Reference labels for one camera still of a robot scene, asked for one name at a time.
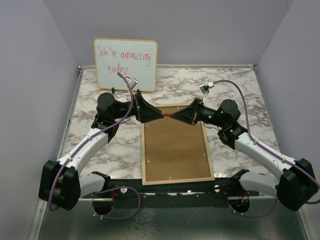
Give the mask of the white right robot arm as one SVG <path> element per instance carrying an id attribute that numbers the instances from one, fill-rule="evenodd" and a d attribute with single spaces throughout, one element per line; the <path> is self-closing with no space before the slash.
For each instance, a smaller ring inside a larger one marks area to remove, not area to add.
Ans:
<path id="1" fill-rule="evenodd" d="M 247 171 L 230 182 L 229 189 L 234 195 L 246 191 L 265 193 L 276 197 L 287 209 L 299 210 L 319 190 L 311 163 L 280 154 L 253 137 L 248 128 L 238 123 L 240 115 L 234 100 L 226 99 L 214 110 L 195 98 L 187 107 L 170 114 L 170 118 L 189 125 L 203 122 L 219 127 L 217 135 L 224 145 L 247 155 L 272 174 L 259 176 Z"/>

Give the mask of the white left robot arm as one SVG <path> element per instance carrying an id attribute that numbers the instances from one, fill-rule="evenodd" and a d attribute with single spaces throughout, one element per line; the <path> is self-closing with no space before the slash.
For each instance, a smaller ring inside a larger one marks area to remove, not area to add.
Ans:
<path id="1" fill-rule="evenodd" d="M 120 124 L 134 116 L 140 123 L 164 118 L 141 93 L 130 94 L 130 101 L 120 102 L 110 92 L 97 99 L 97 114 L 87 135 L 74 149 L 56 161 L 47 161 L 41 173 L 38 196 L 47 201 L 50 211 L 71 210 L 81 196 L 79 175 L 91 158 L 116 135 Z"/>

